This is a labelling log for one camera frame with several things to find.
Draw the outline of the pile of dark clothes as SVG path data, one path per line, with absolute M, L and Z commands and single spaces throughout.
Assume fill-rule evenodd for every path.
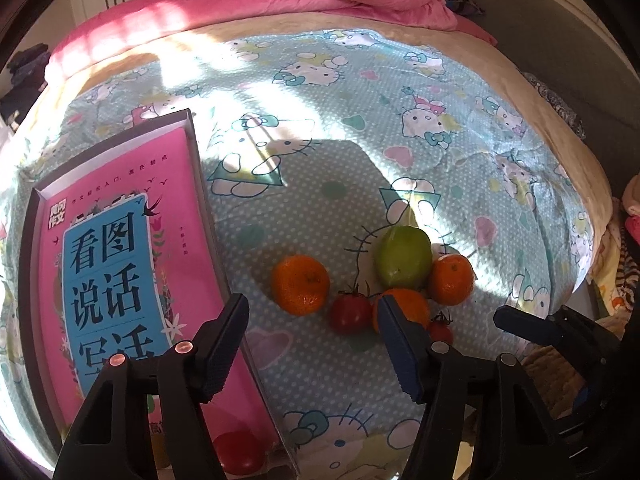
M 6 66 L 11 89 L 1 97 L 1 117 L 7 125 L 20 124 L 46 88 L 44 70 L 51 53 L 47 44 L 35 44 L 18 51 Z

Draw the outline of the pink Chinese workbook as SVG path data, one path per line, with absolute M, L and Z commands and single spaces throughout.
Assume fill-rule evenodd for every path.
M 54 442 L 113 354 L 159 356 L 216 318 L 229 289 L 190 122 L 145 122 L 39 181 L 18 289 L 27 373 Z

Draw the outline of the orange mandarin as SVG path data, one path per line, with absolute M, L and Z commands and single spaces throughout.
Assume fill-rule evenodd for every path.
M 468 258 L 459 254 L 440 256 L 427 279 L 427 293 L 442 306 L 454 307 L 465 302 L 473 291 L 475 273 Z
M 378 333 L 378 304 L 383 296 L 392 296 L 409 321 L 420 324 L 426 330 L 431 323 L 431 310 L 426 298 L 416 290 L 390 288 L 375 297 L 373 301 L 372 326 Z
M 329 273 L 314 258 L 289 256 L 271 270 L 271 296 L 286 313 L 294 316 L 314 314 L 326 304 L 330 290 Z

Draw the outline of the shallow dark cardboard tray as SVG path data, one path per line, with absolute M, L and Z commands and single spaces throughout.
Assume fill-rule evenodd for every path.
M 30 194 L 18 312 L 58 479 L 291 479 L 216 247 L 192 115 L 145 119 Z

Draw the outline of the green apple in pile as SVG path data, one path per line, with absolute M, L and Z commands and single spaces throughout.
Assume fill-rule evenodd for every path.
M 373 262 L 384 287 L 419 289 L 431 272 L 431 240 L 414 226 L 392 226 L 378 242 Z

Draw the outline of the Hello Kitty blue blanket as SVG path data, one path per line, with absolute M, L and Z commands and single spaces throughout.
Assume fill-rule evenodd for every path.
M 88 148 L 178 110 L 192 115 L 224 276 L 250 300 L 250 362 L 306 479 L 388 476 L 419 412 L 373 335 L 284 312 L 273 266 L 306 255 L 331 292 L 373 297 L 378 242 L 414 226 L 474 268 L 451 311 L 460 348 L 523 354 L 492 314 L 544 316 L 570 298 L 611 214 L 582 140 L 497 49 L 457 32 L 212 26 L 50 84 L 1 151 L 1 429 L 42 466 L 54 445 L 18 312 L 30 194 Z

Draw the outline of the pink bed sheet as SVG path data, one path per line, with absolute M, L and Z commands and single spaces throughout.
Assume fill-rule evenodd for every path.
M 254 16 L 348 9 L 349 0 L 130 0 L 77 26 L 44 71 L 57 84 L 140 44 L 202 26 Z

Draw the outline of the red cherry tomato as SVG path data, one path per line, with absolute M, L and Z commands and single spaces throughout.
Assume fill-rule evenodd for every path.
M 372 324 L 373 307 L 360 292 L 341 292 L 333 300 L 326 318 L 329 326 L 342 335 L 367 330 Z
M 454 334 L 450 328 L 451 321 L 443 313 L 439 313 L 428 324 L 428 334 L 431 341 L 440 341 L 451 346 L 454 343 Z

